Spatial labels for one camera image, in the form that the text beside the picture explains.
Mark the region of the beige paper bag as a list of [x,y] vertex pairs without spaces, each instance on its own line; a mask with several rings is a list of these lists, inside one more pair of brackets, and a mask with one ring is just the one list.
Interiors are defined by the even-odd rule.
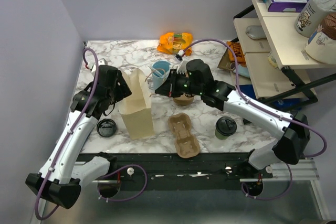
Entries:
[[134,69],[131,74],[122,73],[132,94],[124,98],[119,112],[131,139],[150,137],[155,134],[152,119],[152,92],[141,69]]

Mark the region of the single brown pulp cup carrier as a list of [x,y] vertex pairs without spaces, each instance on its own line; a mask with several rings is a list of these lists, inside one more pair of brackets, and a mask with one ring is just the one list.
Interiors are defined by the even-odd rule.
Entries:
[[192,122],[187,114],[179,113],[170,116],[168,125],[176,137],[174,145],[179,157],[187,159],[200,153],[200,145],[196,136],[191,132]]

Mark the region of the green paper cup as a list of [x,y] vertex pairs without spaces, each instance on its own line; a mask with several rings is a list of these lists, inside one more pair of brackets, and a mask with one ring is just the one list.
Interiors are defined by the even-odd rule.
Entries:
[[220,129],[220,128],[216,128],[215,129],[215,136],[219,139],[219,140],[225,140],[228,137],[230,137],[232,135],[232,133],[228,130],[225,129]]

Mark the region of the black plastic cup lid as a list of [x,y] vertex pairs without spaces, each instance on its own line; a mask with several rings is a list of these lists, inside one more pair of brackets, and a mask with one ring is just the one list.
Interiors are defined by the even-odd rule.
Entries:
[[225,129],[228,130],[233,134],[236,133],[237,130],[237,124],[236,122],[228,117],[228,116],[222,116],[219,118],[215,124],[215,128]]

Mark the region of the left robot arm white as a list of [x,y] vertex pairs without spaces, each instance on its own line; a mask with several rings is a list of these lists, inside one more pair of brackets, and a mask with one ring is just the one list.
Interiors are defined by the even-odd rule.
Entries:
[[74,165],[100,117],[110,105],[131,94],[121,70],[108,65],[98,67],[98,80],[74,95],[68,121],[52,154],[39,172],[27,175],[25,184],[35,195],[69,209],[93,180],[100,176],[112,179],[116,175],[109,154],[98,154],[80,169]]

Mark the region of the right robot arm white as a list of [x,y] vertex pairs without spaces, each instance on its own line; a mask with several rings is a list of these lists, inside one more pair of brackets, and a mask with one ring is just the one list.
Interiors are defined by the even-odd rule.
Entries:
[[278,111],[240,94],[233,85],[215,80],[209,65],[200,59],[187,62],[183,72],[171,69],[155,93],[170,98],[198,95],[206,105],[247,119],[274,137],[272,143],[250,151],[242,163],[241,171],[249,178],[274,163],[297,164],[310,140],[304,114]]

